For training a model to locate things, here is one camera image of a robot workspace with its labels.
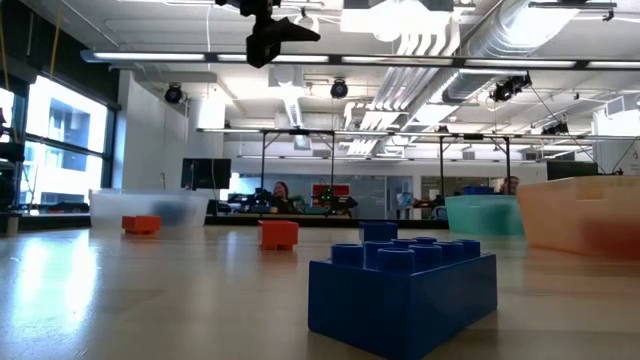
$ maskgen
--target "pole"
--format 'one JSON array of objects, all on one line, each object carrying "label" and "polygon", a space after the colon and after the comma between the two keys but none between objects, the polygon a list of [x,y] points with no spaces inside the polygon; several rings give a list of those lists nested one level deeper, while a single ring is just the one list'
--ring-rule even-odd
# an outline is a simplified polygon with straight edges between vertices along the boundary
[{"label": "pole", "polygon": [[444,138],[440,136],[440,196],[444,199]]},{"label": "pole", "polygon": [[511,149],[509,138],[504,138],[507,143],[507,194],[511,195]]},{"label": "pole", "polygon": [[335,160],[336,160],[335,148],[336,148],[336,135],[334,134],[333,140],[331,142],[331,192],[332,193],[333,193],[333,173],[334,173]]},{"label": "pole", "polygon": [[[264,154],[266,151],[267,151],[267,132],[264,131],[262,132],[262,171],[260,172],[260,192],[261,192],[260,195],[262,195],[262,192],[264,192]],[[264,205],[262,204],[263,203],[262,196],[260,197],[260,199],[261,199],[260,200],[261,205]]]}]

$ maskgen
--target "glass window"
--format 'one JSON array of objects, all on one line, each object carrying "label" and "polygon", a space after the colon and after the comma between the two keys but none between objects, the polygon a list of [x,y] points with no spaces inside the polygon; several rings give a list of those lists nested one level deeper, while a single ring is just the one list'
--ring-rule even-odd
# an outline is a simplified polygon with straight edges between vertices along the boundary
[{"label": "glass window", "polygon": [[[6,121],[3,126],[7,128],[11,127],[11,120],[13,120],[13,100],[13,93],[4,89],[0,89],[0,109],[2,109],[2,115],[4,117],[4,120]],[[2,134],[2,136],[0,137],[0,142],[9,142],[9,135]]]},{"label": "glass window", "polygon": [[20,202],[57,204],[89,203],[89,190],[100,189],[102,159],[27,141],[20,182]]},{"label": "glass window", "polygon": [[27,133],[103,152],[107,108],[39,76],[29,89]]}]

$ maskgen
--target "black monitor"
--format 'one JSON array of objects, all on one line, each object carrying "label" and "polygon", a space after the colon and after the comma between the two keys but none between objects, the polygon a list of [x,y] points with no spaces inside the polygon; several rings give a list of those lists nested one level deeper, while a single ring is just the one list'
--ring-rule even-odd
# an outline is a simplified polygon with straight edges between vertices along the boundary
[{"label": "black monitor", "polygon": [[182,188],[228,189],[231,159],[182,160]]},{"label": "black monitor", "polygon": [[581,161],[547,161],[547,180],[598,175],[598,164]]}]

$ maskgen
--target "translucent storage container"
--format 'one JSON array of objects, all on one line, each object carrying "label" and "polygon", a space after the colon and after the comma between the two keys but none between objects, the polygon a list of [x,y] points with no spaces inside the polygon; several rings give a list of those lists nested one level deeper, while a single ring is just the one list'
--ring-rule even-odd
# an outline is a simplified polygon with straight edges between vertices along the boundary
[{"label": "translucent storage container", "polygon": [[156,215],[162,218],[162,226],[201,227],[207,214],[208,195],[195,191],[92,191],[91,226],[120,228],[123,216]]},{"label": "translucent storage container", "polygon": [[518,188],[530,246],[640,259],[640,177],[589,176]]},{"label": "translucent storage container", "polygon": [[452,232],[472,235],[524,234],[515,196],[450,196],[445,202]]}]

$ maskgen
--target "person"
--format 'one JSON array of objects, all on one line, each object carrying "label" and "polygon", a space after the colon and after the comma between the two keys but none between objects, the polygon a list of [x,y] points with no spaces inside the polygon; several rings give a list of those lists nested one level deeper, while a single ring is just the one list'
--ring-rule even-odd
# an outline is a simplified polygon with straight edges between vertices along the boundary
[{"label": "person", "polygon": [[516,195],[518,191],[518,185],[520,185],[520,179],[517,176],[506,177],[504,178],[502,185],[500,185],[500,194]]},{"label": "person", "polygon": [[283,181],[278,181],[273,187],[272,206],[278,209],[279,214],[296,214],[298,211],[289,200],[289,188]]}]

